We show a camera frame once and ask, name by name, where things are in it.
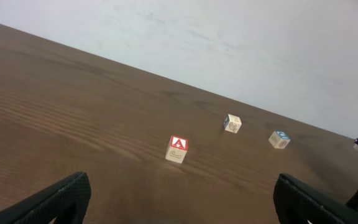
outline cube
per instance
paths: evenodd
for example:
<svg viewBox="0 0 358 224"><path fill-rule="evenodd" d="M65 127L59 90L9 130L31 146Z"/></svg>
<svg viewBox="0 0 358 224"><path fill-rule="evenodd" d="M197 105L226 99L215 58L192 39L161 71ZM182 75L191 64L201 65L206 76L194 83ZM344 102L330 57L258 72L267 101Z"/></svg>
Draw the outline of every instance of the cube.
<svg viewBox="0 0 358 224"><path fill-rule="evenodd" d="M228 114L227 118L223 122L223 128L225 131L237 133L241 127L241 120L239 117Z"/></svg>
<svg viewBox="0 0 358 224"><path fill-rule="evenodd" d="M171 136L165 158L169 161L182 163L186 156L188 145L187 139Z"/></svg>
<svg viewBox="0 0 358 224"><path fill-rule="evenodd" d="M283 149L291 139L283 131L274 131L268 141L276 149Z"/></svg>

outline white backdrop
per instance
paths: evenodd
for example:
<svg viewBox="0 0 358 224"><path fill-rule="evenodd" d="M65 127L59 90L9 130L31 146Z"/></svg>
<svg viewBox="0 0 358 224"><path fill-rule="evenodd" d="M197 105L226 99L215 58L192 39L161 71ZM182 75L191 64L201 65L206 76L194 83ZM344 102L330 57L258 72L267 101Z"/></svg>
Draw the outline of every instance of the white backdrop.
<svg viewBox="0 0 358 224"><path fill-rule="evenodd" d="M0 0L0 23L358 137L358 0Z"/></svg>

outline wood grain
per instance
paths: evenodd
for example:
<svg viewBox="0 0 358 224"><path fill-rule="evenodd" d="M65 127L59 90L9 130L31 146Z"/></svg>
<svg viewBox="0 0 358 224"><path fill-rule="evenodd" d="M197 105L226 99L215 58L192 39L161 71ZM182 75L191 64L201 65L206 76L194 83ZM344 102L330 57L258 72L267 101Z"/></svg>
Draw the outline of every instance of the wood grain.
<svg viewBox="0 0 358 224"><path fill-rule="evenodd" d="M223 131L228 113L241 117L237 134ZM277 129L291 137L285 150L267 140ZM165 160L172 134L189 139L183 164ZM85 223L278 223L281 172L349 199L358 188L352 145L0 25L0 210L82 170L92 186Z"/></svg>

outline red block face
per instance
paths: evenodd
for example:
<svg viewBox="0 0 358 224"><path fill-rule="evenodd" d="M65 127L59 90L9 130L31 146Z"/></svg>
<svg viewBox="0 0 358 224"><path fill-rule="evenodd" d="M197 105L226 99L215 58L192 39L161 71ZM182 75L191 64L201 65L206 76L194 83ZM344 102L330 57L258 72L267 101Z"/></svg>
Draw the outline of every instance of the red block face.
<svg viewBox="0 0 358 224"><path fill-rule="evenodd" d="M178 136L171 136L171 146L177 149L187 151L188 148L188 141L187 139L180 138Z"/></svg>

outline block top face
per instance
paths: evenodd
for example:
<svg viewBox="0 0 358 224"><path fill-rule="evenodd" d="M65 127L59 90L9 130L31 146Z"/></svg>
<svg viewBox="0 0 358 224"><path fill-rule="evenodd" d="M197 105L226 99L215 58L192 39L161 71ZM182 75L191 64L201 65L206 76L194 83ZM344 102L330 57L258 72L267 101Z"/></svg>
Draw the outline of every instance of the block top face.
<svg viewBox="0 0 358 224"><path fill-rule="evenodd" d="M187 149L188 149L187 139L184 139L184 138L181 138L178 136L171 136L170 145L171 145L171 147L175 147L177 149L181 149L184 151L187 151Z"/></svg>
<svg viewBox="0 0 358 224"><path fill-rule="evenodd" d="M276 131L276 133L280 136L280 138L290 140L290 137L288 137L283 131Z"/></svg>
<svg viewBox="0 0 358 224"><path fill-rule="evenodd" d="M239 117L234 116L234 115L231 115L231 114L228 114L228 116L229 116L229 120L230 120L230 121L241 124L241 120L240 120Z"/></svg>

